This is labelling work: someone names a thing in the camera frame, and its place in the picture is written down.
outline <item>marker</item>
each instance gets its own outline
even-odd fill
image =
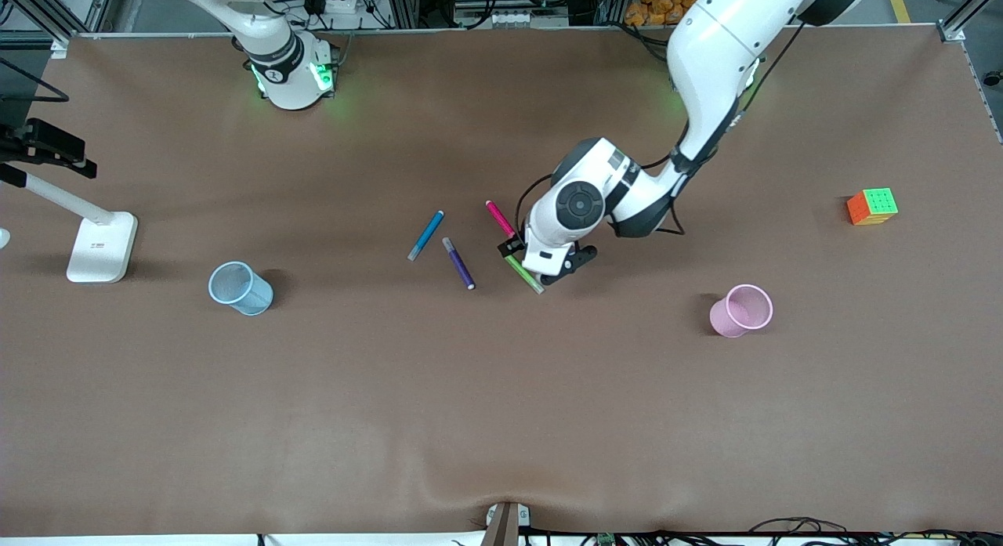
[[[466,289],[473,289],[477,287],[473,285],[473,278],[470,277],[470,272],[466,271],[466,266],[463,264],[463,260],[459,257],[459,253],[452,246],[452,242],[449,237],[442,237],[442,246],[445,247],[445,251],[449,253],[449,260],[452,260],[452,265],[456,268],[456,273],[459,274],[459,279],[466,284]]]
[[[524,268],[523,265],[519,263],[519,260],[516,260],[515,256],[510,254],[509,256],[505,257],[505,261],[508,262],[509,265],[512,266],[512,269],[516,270],[516,272],[518,272],[520,276],[523,276],[523,279],[526,280],[526,283],[530,284],[530,287],[533,288],[533,291],[537,292],[537,295],[540,295],[541,293],[544,292],[544,286],[540,285],[540,282],[537,281],[537,278],[533,277],[533,274],[527,271],[527,269]]]
[[[484,202],[484,206],[487,207],[487,211],[490,212],[491,217],[494,218],[494,222],[498,224],[498,227],[501,227],[505,234],[509,235],[509,238],[515,237],[516,229],[513,229],[512,225],[509,224],[509,220],[501,214],[501,210],[498,210],[498,206],[494,205],[494,202],[490,200]]]
[[[421,236],[418,237],[418,242],[414,243],[414,248],[411,249],[411,253],[407,255],[408,260],[414,262],[415,258],[418,257],[418,254],[421,253],[421,249],[425,248],[425,245],[428,244],[428,239],[432,238],[432,233],[434,233],[435,229],[438,228],[438,224],[442,222],[443,217],[445,217],[445,214],[441,211],[435,212],[432,220],[428,222],[428,226],[425,227],[425,230],[421,232]]]

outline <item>pink cup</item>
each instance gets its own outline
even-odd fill
[[[751,284],[736,285],[710,308],[710,324],[721,336],[738,338],[762,328],[773,318],[773,302]]]

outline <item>white pole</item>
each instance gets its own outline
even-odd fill
[[[111,220],[113,219],[111,212],[104,211],[96,205],[84,199],[78,198],[57,186],[53,186],[37,176],[33,176],[28,173],[25,174],[27,175],[27,180],[24,185],[25,190],[33,192],[38,196],[56,204],[57,206],[65,210],[72,211],[73,213],[79,215],[79,217],[85,218],[88,221],[93,221],[98,225],[111,224]]]

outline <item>purple marker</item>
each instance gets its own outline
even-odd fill
[[[469,272],[466,271],[466,266],[463,265],[463,260],[459,257],[459,253],[452,246],[452,242],[449,237],[442,237],[442,246],[445,247],[445,251],[449,253],[449,260],[452,260],[452,265],[456,268],[456,273],[459,274],[459,279],[466,284],[466,289],[473,289],[477,286],[473,285],[473,278],[470,277]]]

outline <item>green cube face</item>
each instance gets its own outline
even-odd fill
[[[892,195],[891,188],[864,190],[864,198],[868,201],[872,215],[899,213],[899,206],[895,205],[895,196]]]

